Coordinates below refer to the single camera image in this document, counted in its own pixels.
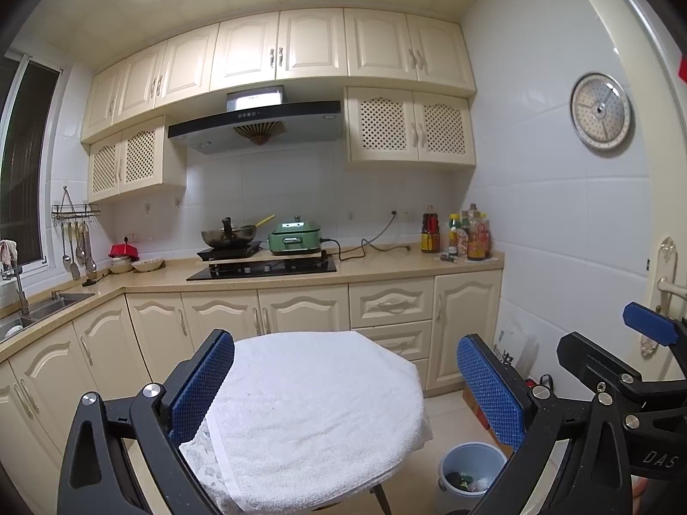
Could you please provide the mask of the right hand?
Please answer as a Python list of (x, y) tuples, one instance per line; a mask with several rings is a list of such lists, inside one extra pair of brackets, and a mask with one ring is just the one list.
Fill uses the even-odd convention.
[(649, 485), (649, 479), (644, 477), (632, 476), (632, 515), (641, 515), (643, 513), (644, 495)]

